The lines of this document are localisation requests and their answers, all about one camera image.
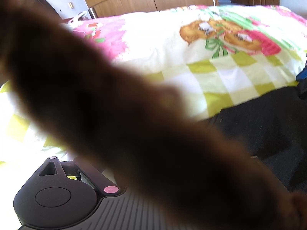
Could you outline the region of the black pants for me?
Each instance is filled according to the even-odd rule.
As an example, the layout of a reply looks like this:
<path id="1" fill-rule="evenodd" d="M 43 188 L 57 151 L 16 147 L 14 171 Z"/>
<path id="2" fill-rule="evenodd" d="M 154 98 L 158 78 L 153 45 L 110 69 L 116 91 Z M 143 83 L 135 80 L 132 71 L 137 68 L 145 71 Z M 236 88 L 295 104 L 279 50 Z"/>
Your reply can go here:
<path id="1" fill-rule="evenodd" d="M 306 85 L 268 92 L 207 122 L 241 140 L 288 190 L 306 192 Z"/>

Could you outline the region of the colourful checked bed quilt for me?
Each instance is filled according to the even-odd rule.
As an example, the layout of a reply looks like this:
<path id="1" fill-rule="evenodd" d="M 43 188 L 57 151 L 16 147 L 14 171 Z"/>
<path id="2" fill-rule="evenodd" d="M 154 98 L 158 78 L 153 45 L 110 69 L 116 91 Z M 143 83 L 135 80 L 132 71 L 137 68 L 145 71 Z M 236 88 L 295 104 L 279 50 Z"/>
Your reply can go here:
<path id="1" fill-rule="evenodd" d="M 193 5 L 74 24 L 63 24 L 45 11 L 112 66 L 174 88 L 185 115 L 196 122 L 293 86 L 305 68 L 306 19 L 282 6 Z M 42 143 L 73 151 L 20 110 L 6 80 L 1 95 L 11 99 L 12 109 L 4 119 L 21 128 L 7 128 L 9 136 L 30 143 L 30 133 L 38 132 Z"/>

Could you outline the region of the brown fuzzy sleeve cuff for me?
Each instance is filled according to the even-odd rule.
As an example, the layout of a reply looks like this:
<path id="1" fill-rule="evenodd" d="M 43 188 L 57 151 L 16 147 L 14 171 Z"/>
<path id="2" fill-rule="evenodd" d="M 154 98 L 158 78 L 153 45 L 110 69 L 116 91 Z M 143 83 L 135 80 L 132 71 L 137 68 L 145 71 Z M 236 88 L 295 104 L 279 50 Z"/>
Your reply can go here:
<path id="1" fill-rule="evenodd" d="M 1 0 L 1 73 L 18 106 L 120 184 L 201 229 L 306 229 L 306 195 L 287 192 L 240 142 L 188 119 L 180 94 L 112 66 L 24 0 Z"/>

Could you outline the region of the dark wooden headboard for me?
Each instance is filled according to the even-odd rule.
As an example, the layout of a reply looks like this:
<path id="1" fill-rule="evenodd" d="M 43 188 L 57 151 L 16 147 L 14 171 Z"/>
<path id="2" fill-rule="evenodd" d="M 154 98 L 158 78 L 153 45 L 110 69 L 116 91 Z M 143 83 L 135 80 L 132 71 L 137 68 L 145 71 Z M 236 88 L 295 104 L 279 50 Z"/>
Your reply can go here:
<path id="1" fill-rule="evenodd" d="M 35 6 L 38 6 L 39 8 L 44 8 L 48 11 L 48 13 L 52 16 L 54 16 L 57 19 L 61 20 L 60 15 L 57 13 L 57 11 L 53 8 L 53 6 L 48 3 L 46 0 L 24 0 L 25 2 L 28 2 L 30 4 L 33 4 Z"/>

